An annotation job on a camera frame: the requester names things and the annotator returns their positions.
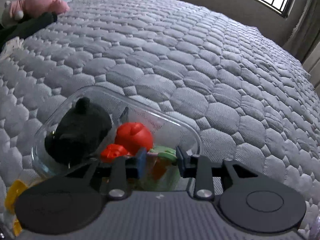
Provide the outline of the red figurine toy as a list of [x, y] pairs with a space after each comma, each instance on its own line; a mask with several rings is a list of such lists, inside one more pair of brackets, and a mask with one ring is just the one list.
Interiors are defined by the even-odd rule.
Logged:
[[150, 130], [140, 122], [126, 122], [116, 131], [114, 143], [109, 144], [100, 154], [103, 163], [111, 163], [121, 156], [134, 157], [141, 148], [153, 148]]

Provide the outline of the green toy packet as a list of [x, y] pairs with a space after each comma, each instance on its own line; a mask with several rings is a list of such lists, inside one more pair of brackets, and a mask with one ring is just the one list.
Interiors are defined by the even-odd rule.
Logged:
[[155, 145], [147, 153], [146, 161], [145, 173], [138, 181], [138, 187], [144, 191], [173, 191], [180, 179], [176, 151]]

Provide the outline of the clear glass food container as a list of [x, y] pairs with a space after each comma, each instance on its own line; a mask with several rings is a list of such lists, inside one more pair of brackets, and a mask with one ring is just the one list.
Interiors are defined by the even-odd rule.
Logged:
[[140, 122], [154, 136], [154, 144], [163, 148], [180, 147], [187, 154], [199, 154], [202, 141], [198, 133], [188, 124], [163, 114], [138, 101], [117, 94], [107, 88], [91, 86], [77, 90], [67, 98], [37, 131], [31, 150], [33, 168], [44, 178], [67, 171], [71, 164], [56, 162], [45, 148], [45, 140], [57, 131], [61, 120], [81, 98], [88, 98], [90, 104], [98, 109], [103, 122], [110, 122], [111, 129], [104, 133], [98, 145], [89, 152], [90, 158], [96, 158], [105, 146], [116, 137], [116, 129], [126, 122]]

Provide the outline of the black plush toy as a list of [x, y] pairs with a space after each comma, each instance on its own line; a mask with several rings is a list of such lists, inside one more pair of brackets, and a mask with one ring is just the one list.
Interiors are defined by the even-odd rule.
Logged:
[[103, 107], [80, 98], [61, 119], [54, 133], [44, 140], [46, 152], [61, 165], [75, 165], [94, 153], [112, 129]]

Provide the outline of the yellow container lid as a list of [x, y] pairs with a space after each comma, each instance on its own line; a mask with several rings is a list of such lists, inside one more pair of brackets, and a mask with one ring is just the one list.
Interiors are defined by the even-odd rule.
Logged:
[[10, 230], [12, 231], [14, 237], [17, 237], [22, 232], [22, 227], [16, 217], [15, 206], [18, 197], [28, 189], [28, 185], [26, 185], [23, 181], [17, 179], [13, 182], [11, 187], [9, 187], [7, 191], [7, 195], [4, 201], [5, 210], [9, 214], [9, 225]]

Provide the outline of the grey quilted bedspread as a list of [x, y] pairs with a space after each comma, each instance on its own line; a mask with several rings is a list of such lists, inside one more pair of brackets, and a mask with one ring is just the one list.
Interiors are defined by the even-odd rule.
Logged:
[[1, 61], [1, 198], [39, 176], [31, 145], [70, 95], [102, 86], [179, 119], [213, 161], [299, 191], [319, 215], [319, 97], [302, 64], [255, 27], [177, 0], [75, 0]]

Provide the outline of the beige padded headboard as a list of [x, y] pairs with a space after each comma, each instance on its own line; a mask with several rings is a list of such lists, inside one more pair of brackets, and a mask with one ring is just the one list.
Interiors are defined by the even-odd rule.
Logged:
[[316, 93], [320, 94], [320, 43], [303, 63], [303, 68], [310, 75], [309, 81], [314, 86]]

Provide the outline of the floral white cloth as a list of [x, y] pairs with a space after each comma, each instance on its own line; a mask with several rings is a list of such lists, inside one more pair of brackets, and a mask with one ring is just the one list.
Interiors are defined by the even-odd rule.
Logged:
[[3, 49], [0, 55], [0, 60], [2, 61], [4, 59], [7, 59], [16, 49], [21, 48], [23, 41], [24, 39], [19, 38], [18, 36], [7, 41], [3, 46]]

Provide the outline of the grey curtain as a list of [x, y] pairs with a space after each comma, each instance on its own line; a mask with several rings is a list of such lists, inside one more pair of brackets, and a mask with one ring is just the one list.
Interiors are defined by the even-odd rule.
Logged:
[[303, 63], [318, 43], [319, 0], [306, 0], [302, 15], [283, 48]]

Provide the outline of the black clothing pile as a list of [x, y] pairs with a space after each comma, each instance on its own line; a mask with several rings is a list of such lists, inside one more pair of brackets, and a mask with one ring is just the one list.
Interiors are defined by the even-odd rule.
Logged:
[[11, 27], [1, 27], [1, 51], [6, 42], [15, 37], [26, 39], [39, 30], [57, 21], [57, 14], [54, 12], [45, 12], [38, 18], [32, 18]]

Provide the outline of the pink plush toy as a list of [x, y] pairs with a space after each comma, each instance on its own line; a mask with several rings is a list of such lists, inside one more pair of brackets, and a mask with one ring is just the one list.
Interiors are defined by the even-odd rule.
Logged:
[[37, 18], [45, 12], [54, 12], [57, 15], [70, 10], [64, 0], [16, 0], [6, 1], [1, 17], [3, 27], [11, 27], [26, 19], [27, 16]]

